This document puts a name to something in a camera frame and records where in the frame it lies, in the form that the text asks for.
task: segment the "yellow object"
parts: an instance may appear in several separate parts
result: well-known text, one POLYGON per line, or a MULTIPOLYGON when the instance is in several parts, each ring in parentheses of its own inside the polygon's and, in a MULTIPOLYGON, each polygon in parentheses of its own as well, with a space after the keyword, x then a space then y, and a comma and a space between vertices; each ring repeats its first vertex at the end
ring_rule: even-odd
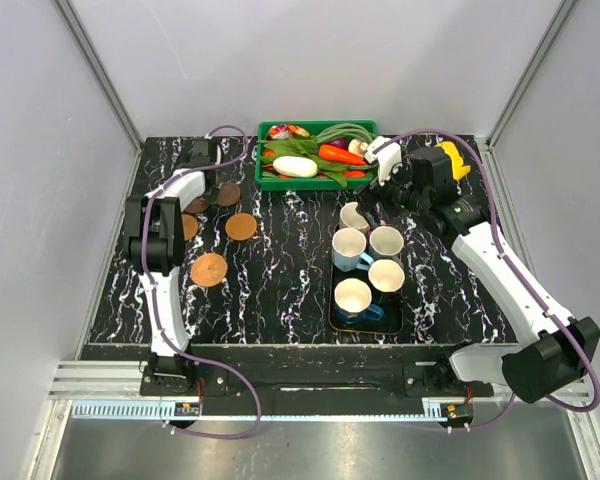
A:
POLYGON ((470 165, 464 164, 464 159, 460 156, 460 152, 453 142, 440 142, 436 147, 444 150, 444 153, 451 158, 451 169, 453 170, 453 178, 457 182, 464 178, 471 171, 470 165))

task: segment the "white cup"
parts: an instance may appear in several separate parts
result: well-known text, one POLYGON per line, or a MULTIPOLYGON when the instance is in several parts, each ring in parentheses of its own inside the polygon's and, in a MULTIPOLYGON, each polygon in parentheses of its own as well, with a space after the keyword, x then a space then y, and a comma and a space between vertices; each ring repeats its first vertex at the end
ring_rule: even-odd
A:
POLYGON ((364 253, 367 237, 354 228, 341 228, 333 235, 333 264, 343 272, 356 268, 369 270, 373 258, 364 253))
POLYGON ((402 267, 388 258, 376 260, 369 269, 369 282, 379 293, 378 303, 385 303, 399 295, 404 280, 402 267))
POLYGON ((340 228, 355 228, 367 235, 371 226, 362 215, 356 212, 358 202, 349 202, 340 209, 340 228))
POLYGON ((371 304, 369 286, 357 278, 347 278, 336 285, 333 298, 338 315, 347 323, 377 321, 384 316, 381 307, 371 304))
POLYGON ((404 237, 393 227, 381 226, 369 236, 369 253, 375 260, 399 257, 404 248, 404 237))

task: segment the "brown round coaster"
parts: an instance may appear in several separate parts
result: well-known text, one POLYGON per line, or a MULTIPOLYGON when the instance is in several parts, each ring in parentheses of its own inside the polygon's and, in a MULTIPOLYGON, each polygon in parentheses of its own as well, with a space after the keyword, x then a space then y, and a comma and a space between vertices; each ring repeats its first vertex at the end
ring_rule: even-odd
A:
POLYGON ((184 213, 188 213, 189 215, 196 215, 198 213, 204 212, 207 208, 209 208, 209 204, 202 200, 201 198, 194 198, 193 201, 187 205, 187 208, 184 209, 184 213))
POLYGON ((198 233, 198 221, 191 215, 182 215, 182 230, 184 231, 184 241, 188 242, 198 233))
POLYGON ((242 241, 251 238, 256 230, 258 229, 258 223, 253 215, 248 213, 236 213, 229 220, 225 226, 227 235, 234 240, 242 241))
POLYGON ((220 187, 216 205, 219 207, 231 207, 240 201, 241 196, 242 190, 240 190, 239 185, 232 182, 226 182, 220 187))
POLYGON ((205 253, 191 265, 191 280, 201 287, 214 287, 227 275, 229 266, 217 253, 205 253))

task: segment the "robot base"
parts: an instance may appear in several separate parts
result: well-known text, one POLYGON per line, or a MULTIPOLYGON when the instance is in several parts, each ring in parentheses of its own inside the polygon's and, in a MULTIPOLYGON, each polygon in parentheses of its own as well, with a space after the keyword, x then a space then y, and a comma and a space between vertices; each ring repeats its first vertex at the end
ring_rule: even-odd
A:
POLYGON ((463 382, 453 372, 449 358, 466 346, 455 345, 439 355, 434 365, 409 365, 403 369, 408 397, 491 397, 493 387, 483 382, 463 382))
POLYGON ((185 395, 195 390, 196 366, 180 356, 159 357, 152 353, 144 367, 140 395, 185 395))

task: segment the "green tray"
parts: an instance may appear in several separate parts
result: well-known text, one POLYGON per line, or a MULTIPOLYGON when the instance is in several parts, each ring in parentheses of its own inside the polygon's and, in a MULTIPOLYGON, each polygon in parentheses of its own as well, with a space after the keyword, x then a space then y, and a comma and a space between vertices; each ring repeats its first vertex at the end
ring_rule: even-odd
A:
MULTIPOLYGON (((317 122, 262 122, 258 127, 258 140, 264 140, 269 132, 269 129, 274 125, 297 125, 304 128, 312 135, 317 135, 322 132, 325 128, 337 125, 339 123, 355 123, 364 127, 371 133, 377 134, 376 122, 371 120, 331 120, 331 121, 317 121, 317 122)), ((264 147, 262 144, 258 144, 258 157, 256 160, 256 182, 260 184, 260 187, 264 191, 273 190, 355 190, 358 187, 366 185, 375 176, 374 170, 369 170, 367 176, 364 178, 347 178, 347 186, 341 187, 338 182, 330 178, 263 178, 262 177, 262 164, 260 157, 264 147)))

